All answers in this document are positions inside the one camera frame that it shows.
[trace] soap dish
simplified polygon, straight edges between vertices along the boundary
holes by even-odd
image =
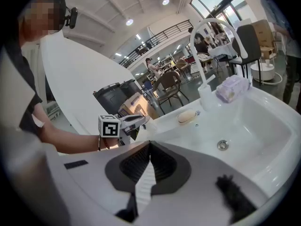
[[[193,121],[196,118],[197,114],[198,113],[196,111],[189,109],[179,114],[177,116],[177,119],[180,125],[185,125],[188,122]]]

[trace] ceiling light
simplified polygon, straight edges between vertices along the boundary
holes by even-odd
[[[132,23],[133,23],[133,19],[129,19],[129,20],[127,20],[126,25],[127,25],[127,26],[130,26]]]
[[[162,4],[167,5],[169,3],[169,0],[163,0]]]

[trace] drain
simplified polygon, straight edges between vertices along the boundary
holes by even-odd
[[[227,150],[229,147],[229,144],[226,140],[220,140],[218,143],[217,143],[217,148],[221,151],[225,151]]]

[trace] soap bar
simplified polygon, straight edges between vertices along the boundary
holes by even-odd
[[[250,88],[250,85],[248,79],[232,75],[216,87],[216,96],[226,103],[231,103],[244,94]]]
[[[177,117],[178,117],[178,122],[181,125],[184,125],[184,124],[190,122],[191,120],[193,120],[196,116],[197,116],[197,112],[189,109],[187,111],[182,112]]]

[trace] trash can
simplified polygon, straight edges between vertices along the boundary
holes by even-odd
[[[129,99],[131,96],[133,96],[136,92],[141,94],[141,90],[135,83],[135,79],[130,79],[128,81],[123,82],[120,85],[121,90],[123,93],[127,96]]]
[[[128,99],[119,83],[103,87],[94,94],[108,114],[117,114],[121,105]]]

